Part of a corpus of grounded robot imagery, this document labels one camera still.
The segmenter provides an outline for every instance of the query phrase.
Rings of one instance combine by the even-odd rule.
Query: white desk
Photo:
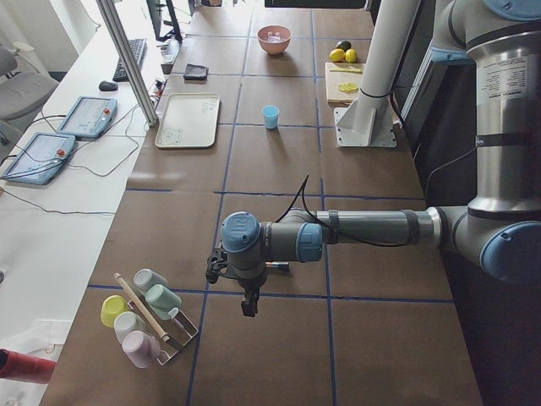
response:
[[[153,42],[150,23],[144,21],[140,8],[133,5],[130,10],[123,10],[123,5],[119,4],[119,13],[128,38],[150,38],[141,70],[150,89],[156,78],[163,79],[161,55]],[[102,80],[112,79],[117,59],[107,28],[102,26],[44,106],[43,113],[66,114],[79,96],[109,96],[118,101],[117,122],[137,105],[129,82],[120,83],[115,92],[98,90]],[[99,140],[77,151],[70,164],[87,166],[97,173],[109,172],[135,147],[135,143],[126,138],[126,133],[139,145],[145,138],[147,126],[141,110],[135,109],[131,123],[130,117],[131,114]],[[57,127],[60,121],[53,119],[51,123]],[[26,145],[38,131],[52,132],[52,129],[45,121],[40,121],[25,132],[18,145]],[[48,185],[27,186],[0,181],[0,186],[46,209],[115,212],[138,154],[139,148],[106,178],[85,169],[65,167]],[[9,163],[0,167],[0,173]],[[5,279],[0,284],[0,348],[21,352],[39,349],[36,334],[43,331],[31,329],[36,323],[43,327],[44,323],[39,321],[66,321],[69,326],[112,219],[112,215],[46,213],[5,193],[0,195],[0,270],[5,272]],[[57,358],[59,351],[38,355]],[[44,390],[44,385],[0,380],[0,404],[19,396],[23,396],[24,405],[39,403]]]

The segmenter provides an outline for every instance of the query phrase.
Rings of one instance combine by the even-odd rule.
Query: label on robot arm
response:
[[[496,100],[535,99],[537,55],[486,63],[477,68],[477,105]]]

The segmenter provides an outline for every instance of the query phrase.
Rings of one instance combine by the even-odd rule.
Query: black keyboard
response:
[[[129,47],[132,50],[132,53],[135,58],[135,62],[140,67],[143,63],[143,59],[145,58],[145,50],[146,50],[146,39],[145,38],[136,38],[135,40],[128,40]],[[128,75],[126,74],[126,69],[124,68],[124,64],[118,59],[117,68],[115,69],[115,74],[112,76],[112,79],[115,82],[127,82],[128,81]]]

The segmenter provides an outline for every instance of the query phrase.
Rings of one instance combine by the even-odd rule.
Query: blue motor cap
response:
[[[488,8],[504,19],[535,21],[541,19],[539,0],[484,0]]]
[[[251,213],[238,211],[221,224],[221,239],[227,252],[249,250],[260,237],[260,222]]]
[[[319,224],[304,223],[297,234],[297,258],[300,262],[315,262],[321,259],[323,232]]]
[[[444,65],[470,65],[474,63],[465,51],[458,49],[432,47],[430,51],[434,63],[443,63]]]
[[[506,283],[541,283],[541,222],[518,222],[484,245],[481,267]]]

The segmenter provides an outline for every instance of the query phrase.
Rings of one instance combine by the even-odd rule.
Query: office chair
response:
[[[17,65],[15,56],[0,44],[0,76],[6,77],[0,83],[0,148],[10,150],[13,145],[9,144],[19,140],[58,86],[43,74],[12,74]]]

